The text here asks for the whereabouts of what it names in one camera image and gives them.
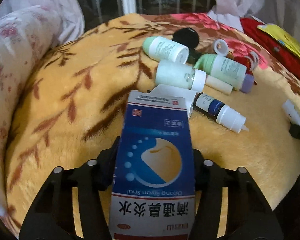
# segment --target purple cap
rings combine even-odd
[[[250,93],[253,83],[254,83],[254,76],[250,74],[246,74],[240,90],[246,94]]]

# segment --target yellow fleece blanket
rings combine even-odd
[[[271,207],[277,206],[300,173],[300,141],[290,136],[290,124],[281,109],[289,98],[300,111],[300,82],[243,33],[199,16],[193,14],[187,22],[173,15],[131,14],[47,53],[27,81],[9,134],[6,190],[17,224],[22,224],[54,167],[79,167],[112,145],[121,133],[131,90],[154,88],[158,62],[143,53],[144,39],[171,38],[185,26],[199,33],[201,52],[212,52],[212,42],[222,38],[235,56],[252,50],[258,53],[260,67],[253,72],[258,85],[251,93],[233,91],[227,96],[204,88],[245,116],[250,131],[236,134],[199,112],[192,114],[189,123],[194,148],[221,167],[245,166]],[[107,219],[110,193],[111,189],[100,193]],[[223,212],[221,227],[225,216]],[[74,206],[74,217],[80,236],[78,206]]]

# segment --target blue and white box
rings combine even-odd
[[[194,160],[184,98],[132,91],[116,160],[109,228],[118,240],[186,240]]]

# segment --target black ball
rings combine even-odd
[[[187,27],[177,30],[173,34],[172,40],[187,46],[189,49],[195,49],[198,46],[200,39],[198,33],[194,29]]]

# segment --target silver bolt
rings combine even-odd
[[[206,166],[212,166],[213,165],[213,161],[211,161],[211,160],[204,160],[204,165],[206,165]]]
[[[238,170],[239,170],[240,173],[243,173],[243,174],[246,174],[248,172],[245,167],[239,167]]]
[[[97,160],[95,160],[95,159],[92,159],[92,160],[88,161],[89,166],[94,166],[96,164],[97,164]]]
[[[60,166],[58,166],[58,167],[55,167],[55,168],[53,169],[53,172],[54,172],[54,173],[60,173],[62,170],[63,170],[63,168],[60,167]]]

